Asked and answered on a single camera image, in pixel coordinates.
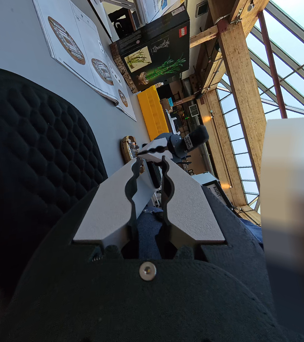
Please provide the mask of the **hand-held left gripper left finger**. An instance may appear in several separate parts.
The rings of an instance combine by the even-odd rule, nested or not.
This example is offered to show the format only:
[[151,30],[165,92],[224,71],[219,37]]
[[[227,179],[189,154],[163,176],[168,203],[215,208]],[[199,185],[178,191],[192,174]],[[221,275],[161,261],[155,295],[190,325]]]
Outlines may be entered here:
[[73,242],[102,247],[138,244],[137,217],[144,208],[140,166],[141,159],[134,158],[99,185]]

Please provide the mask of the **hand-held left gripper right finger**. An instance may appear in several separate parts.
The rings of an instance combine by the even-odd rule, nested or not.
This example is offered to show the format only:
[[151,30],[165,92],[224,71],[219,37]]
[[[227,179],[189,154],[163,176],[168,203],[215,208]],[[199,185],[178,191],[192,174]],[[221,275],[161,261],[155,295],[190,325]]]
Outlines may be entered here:
[[162,157],[162,209],[166,236],[176,248],[226,240],[199,182]]

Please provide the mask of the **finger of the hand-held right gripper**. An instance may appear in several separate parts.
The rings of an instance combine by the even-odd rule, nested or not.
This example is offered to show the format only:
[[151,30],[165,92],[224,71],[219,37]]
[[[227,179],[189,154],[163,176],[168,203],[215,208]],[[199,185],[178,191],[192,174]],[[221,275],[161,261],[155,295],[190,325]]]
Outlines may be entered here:
[[172,159],[173,155],[138,155],[139,158],[144,159],[146,161],[151,161],[154,163],[161,163],[163,156]]
[[138,154],[172,154],[168,149],[167,139],[154,139],[150,143],[145,144]]

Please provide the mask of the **round tan lego base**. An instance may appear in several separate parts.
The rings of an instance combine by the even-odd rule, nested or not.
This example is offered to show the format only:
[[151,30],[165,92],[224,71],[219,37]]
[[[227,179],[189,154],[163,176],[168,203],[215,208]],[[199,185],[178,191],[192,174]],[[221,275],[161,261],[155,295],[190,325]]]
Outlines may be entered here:
[[128,135],[121,139],[120,150],[124,164],[129,163],[137,157],[137,153],[140,151],[139,148],[134,136]]

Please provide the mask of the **yellow plastic bin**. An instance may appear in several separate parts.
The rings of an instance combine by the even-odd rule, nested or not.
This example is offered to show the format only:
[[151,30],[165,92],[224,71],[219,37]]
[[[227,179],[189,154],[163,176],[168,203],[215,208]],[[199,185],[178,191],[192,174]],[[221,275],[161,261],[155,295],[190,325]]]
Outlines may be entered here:
[[169,128],[156,87],[151,86],[140,92],[137,97],[150,140],[154,140],[162,133],[168,133]]

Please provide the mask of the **black lego bamboo set box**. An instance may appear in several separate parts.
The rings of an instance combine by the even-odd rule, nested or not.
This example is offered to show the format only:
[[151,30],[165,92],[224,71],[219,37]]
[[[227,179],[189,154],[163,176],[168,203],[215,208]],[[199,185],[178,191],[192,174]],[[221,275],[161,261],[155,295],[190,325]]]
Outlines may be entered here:
[[110,45],[133,93],[173,82],[190,67],[190,18],[182,4]]

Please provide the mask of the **open lego instruction booklet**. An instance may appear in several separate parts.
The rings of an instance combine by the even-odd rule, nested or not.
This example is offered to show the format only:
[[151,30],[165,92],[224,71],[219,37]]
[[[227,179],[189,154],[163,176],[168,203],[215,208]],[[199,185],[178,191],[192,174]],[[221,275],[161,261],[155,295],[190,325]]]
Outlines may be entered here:
[[72,1],[32,1],[52,58],[136,120],[126,83],[94,22]]

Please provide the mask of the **black padded cushion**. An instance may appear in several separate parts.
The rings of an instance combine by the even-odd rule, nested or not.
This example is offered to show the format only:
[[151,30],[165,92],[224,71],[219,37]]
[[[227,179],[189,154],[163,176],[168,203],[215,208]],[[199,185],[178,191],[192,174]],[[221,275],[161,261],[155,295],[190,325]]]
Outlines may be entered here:
[[108,178],[94,133],[64,98],[0,69],[0,290],[11,297],[51,228]]

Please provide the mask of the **red pipe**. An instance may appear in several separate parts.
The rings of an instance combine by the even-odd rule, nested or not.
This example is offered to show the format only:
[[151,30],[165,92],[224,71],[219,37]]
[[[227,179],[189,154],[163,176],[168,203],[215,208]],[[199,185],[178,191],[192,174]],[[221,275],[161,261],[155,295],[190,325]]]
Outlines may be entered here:
[[269,68],[271,71],[271,77],[273,80],[273,85],[275,89],[277,103],[278,103],[280,113],[281,113],[281,118],[287,119],[288,117],[287,117],[286,107],[285,107],[285,103],[284,103],[283,96],[282,96],[282,90],[281,90],[281,86],[279,83],[278,73],[277,73],[277,69],[276,69],[276,65],[274,61],[273,51],[272,51],[271,43],[269,40],[269,34],[268,34],[267,27],[266,27],[263,11],[260,11],[258,13],[258,20],[259,20],[259,24],[261,27],[261,34],[263,38],[263,43],[265,45],[265,50],[266,50],[266,54],[267,54],[267,58],[269,62]]

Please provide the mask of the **printed task instruction sheet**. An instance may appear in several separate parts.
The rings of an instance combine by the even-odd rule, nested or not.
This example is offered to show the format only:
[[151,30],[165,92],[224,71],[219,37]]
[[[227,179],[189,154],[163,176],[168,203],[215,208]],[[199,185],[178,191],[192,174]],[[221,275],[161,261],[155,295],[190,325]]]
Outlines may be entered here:
[[144,24],[150,23],[161,16],[177,9],[184,0],[135,0],[138,14],[140,15]]

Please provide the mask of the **instruction sheet on stand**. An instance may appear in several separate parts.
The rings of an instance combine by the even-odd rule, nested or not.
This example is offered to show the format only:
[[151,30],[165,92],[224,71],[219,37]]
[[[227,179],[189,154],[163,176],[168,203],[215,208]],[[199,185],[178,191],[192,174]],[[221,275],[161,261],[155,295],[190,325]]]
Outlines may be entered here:
[[107,2],[111,5],[115,5],[118,7],[122,7],[125,9],[129,9],[131,11],[137,11],[136,1],[127,1],[127,0],[100,0],[100,2]]

